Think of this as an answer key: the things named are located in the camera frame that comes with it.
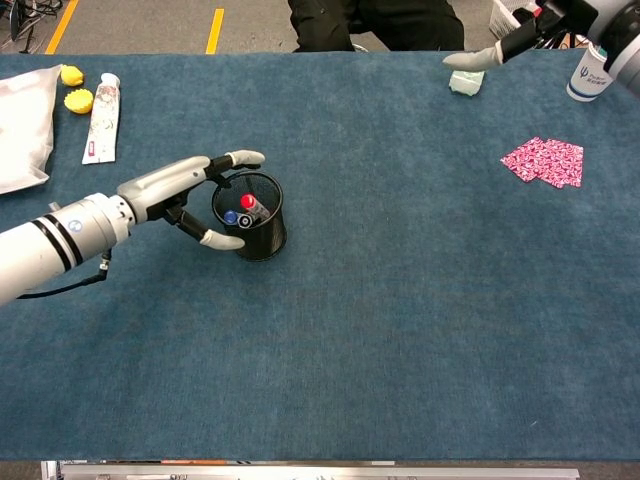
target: person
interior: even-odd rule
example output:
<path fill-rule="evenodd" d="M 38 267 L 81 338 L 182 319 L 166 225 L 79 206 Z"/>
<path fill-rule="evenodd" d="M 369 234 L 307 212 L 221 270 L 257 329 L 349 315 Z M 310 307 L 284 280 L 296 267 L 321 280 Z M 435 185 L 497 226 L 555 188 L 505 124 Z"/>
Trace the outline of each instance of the person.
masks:
<path fill-rule="evenodd" d="M 447 0 L 288 0 L 296 52 L 353 51 L 360 21 L 389 50 L 464 50 L 464 27 Z"/>

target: white cup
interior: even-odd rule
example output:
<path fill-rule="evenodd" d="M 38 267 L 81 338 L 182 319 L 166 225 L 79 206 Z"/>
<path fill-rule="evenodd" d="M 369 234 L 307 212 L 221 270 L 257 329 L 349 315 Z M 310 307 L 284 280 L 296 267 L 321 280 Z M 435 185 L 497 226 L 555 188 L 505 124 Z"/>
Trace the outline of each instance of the white cup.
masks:
<path fill-rule="evenodd" d="M 579 102 L 593 102 L 611 85 L 613 79 L 604 71 L 606 53 L 591 42 L 586 49 L 578 68 L 567 84 L 567 93 Z"/>

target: yellow object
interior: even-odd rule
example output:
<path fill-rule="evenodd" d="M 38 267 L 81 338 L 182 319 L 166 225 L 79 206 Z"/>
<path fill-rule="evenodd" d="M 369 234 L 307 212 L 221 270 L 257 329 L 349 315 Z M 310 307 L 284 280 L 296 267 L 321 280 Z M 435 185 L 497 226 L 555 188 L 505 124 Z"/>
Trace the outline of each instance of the yellow object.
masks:
<path fill-rule="evenodd" d="M 73 65 L 63 65 L 60 78 L 62 78 L 62 83 L 67 87 L 77 87 L 84 82 L 84 73 Z"/>
<path fill-rule="evenodd" d="M 74 113 L 89 113 L 93 107 L 93 94 L 84 88 L 74 90 L 64 97 L 64 106 Z"/>

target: pen holder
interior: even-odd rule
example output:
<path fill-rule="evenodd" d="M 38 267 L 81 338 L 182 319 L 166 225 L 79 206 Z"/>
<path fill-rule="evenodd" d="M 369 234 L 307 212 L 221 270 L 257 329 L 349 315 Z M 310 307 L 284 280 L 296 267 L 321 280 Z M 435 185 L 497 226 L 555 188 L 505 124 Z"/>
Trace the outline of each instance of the pen holder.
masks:
<path fill-rule="evenodd" d="M 229 225 L 224 220 L 229 210 L 245 213 L 240 206 L 243 195 L 254 195 L 271 213 L 249 228 Z M 211 208 L 228 235 L 240 237 L 244 247 L 236 250 L 241 257 L 258 262 L 268 260 L 278 253 L 287 241 L 287 230 L 282 219 L 282 188 L 272 177 L 257 172 L 241 172 L 231 175 L 218 185 L 211 199 Z"/>

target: white robotic arm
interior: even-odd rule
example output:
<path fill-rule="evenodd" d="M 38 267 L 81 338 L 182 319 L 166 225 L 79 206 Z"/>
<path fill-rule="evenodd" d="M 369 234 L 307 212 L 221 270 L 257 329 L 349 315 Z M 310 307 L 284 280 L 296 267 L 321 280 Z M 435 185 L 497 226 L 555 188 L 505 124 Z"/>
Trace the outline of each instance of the white robotic arm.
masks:
<path fill-rule="evenodd" d="M 584 35 L 607 51 L 605 70 L 640 97 L 640 0 L 536 0 L 534 19 L 477 53 L 444 59 L 454 70 L 484 71 L 562 31 Z"/>
<path fill-rule="evenodd" d="M 191 157 L 123 183 L 117 195 L 97 193 L 0 234 L 0 305 L 126 240 L 134 225 L 164 218 L 217 250 L 244 242 L 210 230 L 185 212 L 189 192 L 221 181 L 232 168 L 257 168 L 264 155 L 249 150 L 214 159 Z M 108 256 L 102 267 L 108 268 Z"/>

